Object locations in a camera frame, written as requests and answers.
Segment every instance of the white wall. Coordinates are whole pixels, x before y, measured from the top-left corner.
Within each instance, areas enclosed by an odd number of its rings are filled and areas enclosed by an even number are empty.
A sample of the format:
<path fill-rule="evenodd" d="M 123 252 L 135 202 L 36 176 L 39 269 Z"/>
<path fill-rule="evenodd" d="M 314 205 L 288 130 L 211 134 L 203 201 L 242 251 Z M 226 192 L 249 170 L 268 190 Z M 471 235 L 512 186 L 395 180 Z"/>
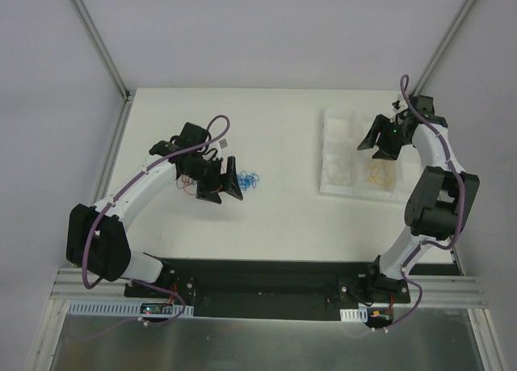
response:
<path fill-rule="evenodd" d="M 465 271 L 484 278 L 509 369 L 517 369 L 516 54 L 515 0 L 480 0 L 424 90 L 447 118 L 461 164 L 481 180 L 458 250 Z"/>
<path fill-rule="evenodd" d="M 463 0 L 84 0 L 125 82 L 392 90 Z"/>
<path fill-rule="evenodd" d="M 68 0 L 0 0 L 0 368 L 23 369 L 120 98 Z"/>

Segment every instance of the white divided tray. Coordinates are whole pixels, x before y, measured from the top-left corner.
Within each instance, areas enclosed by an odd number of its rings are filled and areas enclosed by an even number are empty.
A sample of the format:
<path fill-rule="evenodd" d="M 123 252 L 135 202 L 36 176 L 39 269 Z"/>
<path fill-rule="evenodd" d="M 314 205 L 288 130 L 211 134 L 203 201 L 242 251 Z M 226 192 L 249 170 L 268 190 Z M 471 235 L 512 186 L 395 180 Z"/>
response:
<path fill-rule="evenodd" d="M 402 147 L 397 161 L 372 159 L 378 150 L 357 150 L 378 113 L 325 110 L 320 193 L 406 202 L 422 174 L 418 153 Z"/>

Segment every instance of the white table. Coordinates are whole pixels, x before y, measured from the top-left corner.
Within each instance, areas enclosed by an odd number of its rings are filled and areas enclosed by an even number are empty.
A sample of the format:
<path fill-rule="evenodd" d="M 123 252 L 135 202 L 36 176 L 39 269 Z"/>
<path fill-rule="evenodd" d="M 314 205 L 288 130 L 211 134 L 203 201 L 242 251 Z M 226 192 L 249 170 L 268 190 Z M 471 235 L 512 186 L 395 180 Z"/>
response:
<path fill-rule="evenodd" d="M 373 261 L 403 227 L 403 204 L 318 194 L 322 109 L 390 112 L 396 91 L 141 88 L 132 106 L 109 187 L 133 173 L 156 142 L 185 122 L 206 126 L 217 114 L 232 122 L 225 155 L 237 172 L 256 172 L 244 201 L 196 200 L 174 184 L 142 211 L 128 232 L 132 249 L 161 257 Z M 217 135 L 224 127 L 211 129 Z M 450 263 L 446 251 L 422 259 Z"/>

